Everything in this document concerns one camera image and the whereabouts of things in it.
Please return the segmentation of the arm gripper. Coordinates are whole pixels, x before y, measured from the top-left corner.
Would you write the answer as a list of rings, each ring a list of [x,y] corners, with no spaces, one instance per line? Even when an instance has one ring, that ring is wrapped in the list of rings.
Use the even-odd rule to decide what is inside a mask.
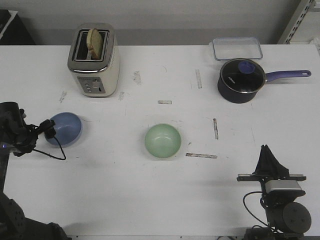
[[[289,169],[279,163],[268,145],[262,145],[259,159],[252,174],[238,174],[238,182],[259,182],[266,193],[265,184],[271,180],[296,180],[298,183],[307,179],[303,174],[290,174]]]
[[[19,108],[16,102],[2,102],[0,104],[0,154],[13,153],[20,157],[31,153],[36,147],[38,131],[45,131],[46,139],[52,139],[56,135],[53,128],[55,122],[46,119],[41,122],[36,130],[33,124],[26,124],[25,110]]]

